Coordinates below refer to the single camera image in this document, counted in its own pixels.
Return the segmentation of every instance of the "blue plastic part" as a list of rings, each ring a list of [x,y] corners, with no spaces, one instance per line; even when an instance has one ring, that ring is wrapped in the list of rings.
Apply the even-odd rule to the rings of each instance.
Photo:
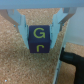
[[[29,26],[30,53],[49,53],[50,50],[50,26]]]

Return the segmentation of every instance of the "cube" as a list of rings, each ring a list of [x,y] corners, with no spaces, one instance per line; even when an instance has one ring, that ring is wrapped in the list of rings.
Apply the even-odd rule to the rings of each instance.
[[[50,50],[50,26],[29,26],[30,53],[49,53]]]

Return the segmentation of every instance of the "block face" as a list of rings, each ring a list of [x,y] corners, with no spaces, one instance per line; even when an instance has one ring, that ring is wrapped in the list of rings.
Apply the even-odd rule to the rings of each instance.
[[[50,50],[50,27],[38,25],[29,27],[30,53],[49,53]]]

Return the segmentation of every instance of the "textured floor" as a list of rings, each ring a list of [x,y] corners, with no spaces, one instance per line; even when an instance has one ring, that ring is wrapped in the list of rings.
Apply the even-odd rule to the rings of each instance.
[[[21,9],[28,25],[50,25],[59,9]],[[13,25],[0,16],[0,84],[52,84],[66,24],[48,54],[30,54]],[[84,47],[67,44],[66,51],[84,56]],[[62,63],[58,84],[73,84],[75,67]]]

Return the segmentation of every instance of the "blue block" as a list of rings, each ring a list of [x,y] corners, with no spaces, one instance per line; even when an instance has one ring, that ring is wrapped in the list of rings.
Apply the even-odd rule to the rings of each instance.
[[[30,53],[49,53],[50,50],[50,26],[29,26]]]

